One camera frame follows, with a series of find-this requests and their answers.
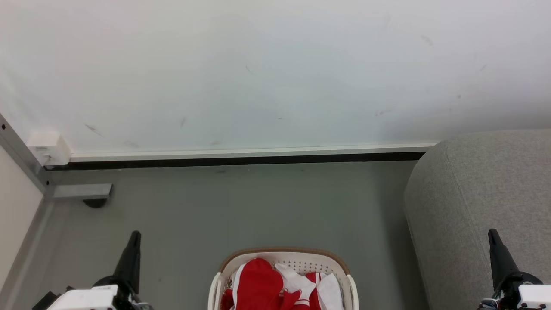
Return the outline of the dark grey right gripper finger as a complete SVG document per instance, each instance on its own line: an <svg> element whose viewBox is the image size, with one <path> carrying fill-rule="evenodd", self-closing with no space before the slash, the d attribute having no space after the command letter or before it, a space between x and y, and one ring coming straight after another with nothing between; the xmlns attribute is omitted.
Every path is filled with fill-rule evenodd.
<svg viewBox="0 0 551 310"><path fill-rule="evenodd" d="M492 284L493 289L497 290L508 275L520 271L508 248L504 245L497 229L491 228L488 231L488 239Z"/></svg>

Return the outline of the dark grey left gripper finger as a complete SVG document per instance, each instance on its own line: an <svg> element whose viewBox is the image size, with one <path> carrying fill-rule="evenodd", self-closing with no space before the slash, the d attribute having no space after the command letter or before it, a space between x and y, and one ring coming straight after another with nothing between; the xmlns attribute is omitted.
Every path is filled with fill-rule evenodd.
<svg viewBox="0 0 551 310"><path fill-rule="evenodd" d="M130 234L114 272L114 277L135 294L139 293L140 285L141 237L142 234L139 231L133 231Z"/></svg>

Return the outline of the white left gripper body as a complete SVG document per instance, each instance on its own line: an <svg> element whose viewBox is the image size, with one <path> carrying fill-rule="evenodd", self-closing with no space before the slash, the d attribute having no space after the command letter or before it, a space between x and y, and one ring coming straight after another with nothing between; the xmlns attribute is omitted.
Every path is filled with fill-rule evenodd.
<svg viewBox="0 0 551 310"><path fill-rule="evenodd" d="M139 282L120 276L107 276L87 290L68 286L65 293L48 292L34 310L153 310L153 306L140 300Z"/></svg>

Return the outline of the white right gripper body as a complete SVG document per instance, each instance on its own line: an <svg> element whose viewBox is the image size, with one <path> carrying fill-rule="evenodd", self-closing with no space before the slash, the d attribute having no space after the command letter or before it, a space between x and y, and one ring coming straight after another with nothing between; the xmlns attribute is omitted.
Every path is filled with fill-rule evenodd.
<svg viewBox="0 0 551 310"><path fill-rule="evenodd" d="M479 310L549 310L551 285L526 272L510 273L498 284L491 298L483 299Z"/></svg>

